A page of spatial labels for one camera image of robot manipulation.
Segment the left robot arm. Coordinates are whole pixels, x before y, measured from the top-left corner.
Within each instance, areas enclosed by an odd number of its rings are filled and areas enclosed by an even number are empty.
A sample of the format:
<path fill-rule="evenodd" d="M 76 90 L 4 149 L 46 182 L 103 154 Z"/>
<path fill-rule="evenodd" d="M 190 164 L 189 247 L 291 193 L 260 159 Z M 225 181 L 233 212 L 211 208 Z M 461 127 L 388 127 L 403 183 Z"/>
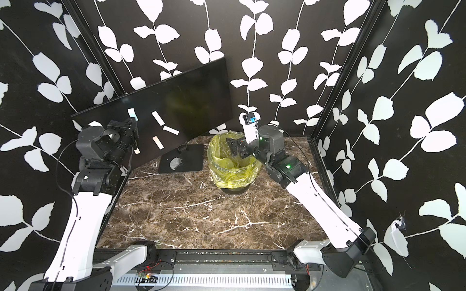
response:
<path fill-rule="evenodd" d="M 78 135 L 80 170 L 68 193 L 73 205 L 57 253 L 44 278 L 32 291 L 108 291 L 128 271 L 147 269 L 158 262 L 153 241 L 129 246 L 102 263 L 93 255 L 105 214 L 125 183 L 131 166 L 127 155 L 137 148 L 137 121 L 111 121 L 106 128 L 90 126 Z"/>

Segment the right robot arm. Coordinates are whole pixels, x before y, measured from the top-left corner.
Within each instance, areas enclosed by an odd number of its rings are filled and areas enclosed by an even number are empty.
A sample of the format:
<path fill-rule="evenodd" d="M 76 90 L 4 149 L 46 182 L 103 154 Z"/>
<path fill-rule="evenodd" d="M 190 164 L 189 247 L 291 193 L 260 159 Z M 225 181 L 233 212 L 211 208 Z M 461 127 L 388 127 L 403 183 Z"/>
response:
<path fill-rule="evenodd" d="M 286 153 L 283 133 L 275 126 L 244 126 L 240 138 L 227 138 L 232 156 L 253 156 L 269 177 L 306 208 L 324 230 L 327 239 L 299 242 L 292 250 L 302 264 L 322 264 L 345 278 L 371 249 L 376 235 L 345 214 L 312 177 L 308 166 Z"/>

